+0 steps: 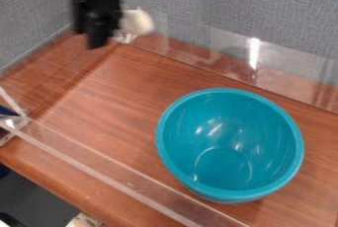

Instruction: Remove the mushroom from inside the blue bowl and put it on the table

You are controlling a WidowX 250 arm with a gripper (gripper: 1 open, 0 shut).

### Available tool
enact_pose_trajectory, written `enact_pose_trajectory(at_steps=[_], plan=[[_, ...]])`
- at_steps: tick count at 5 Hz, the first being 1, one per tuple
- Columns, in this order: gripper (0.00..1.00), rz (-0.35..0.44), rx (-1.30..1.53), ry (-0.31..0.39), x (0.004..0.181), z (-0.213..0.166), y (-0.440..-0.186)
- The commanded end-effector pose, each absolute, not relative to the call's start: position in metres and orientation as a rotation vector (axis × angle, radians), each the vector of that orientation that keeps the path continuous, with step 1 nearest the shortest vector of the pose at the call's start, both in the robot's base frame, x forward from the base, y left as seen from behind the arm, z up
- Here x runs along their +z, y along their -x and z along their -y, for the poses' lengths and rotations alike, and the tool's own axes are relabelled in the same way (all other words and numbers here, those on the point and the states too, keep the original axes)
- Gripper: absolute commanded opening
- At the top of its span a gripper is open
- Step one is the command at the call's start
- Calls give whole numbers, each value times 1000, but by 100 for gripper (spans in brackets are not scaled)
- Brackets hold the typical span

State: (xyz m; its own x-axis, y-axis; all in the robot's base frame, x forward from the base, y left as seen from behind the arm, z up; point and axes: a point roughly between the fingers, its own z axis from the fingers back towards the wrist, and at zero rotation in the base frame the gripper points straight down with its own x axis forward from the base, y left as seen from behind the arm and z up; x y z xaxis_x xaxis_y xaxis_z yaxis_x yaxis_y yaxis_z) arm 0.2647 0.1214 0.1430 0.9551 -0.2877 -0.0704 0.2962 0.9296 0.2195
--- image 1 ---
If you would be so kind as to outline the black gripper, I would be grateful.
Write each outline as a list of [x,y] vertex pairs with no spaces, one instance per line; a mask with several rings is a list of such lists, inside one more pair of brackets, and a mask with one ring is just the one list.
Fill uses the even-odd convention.
[[105,46],[115,36],[121,18],[120,3],[121,0],[71,0],[73,31],[83,34],[85,25],[89,49]]

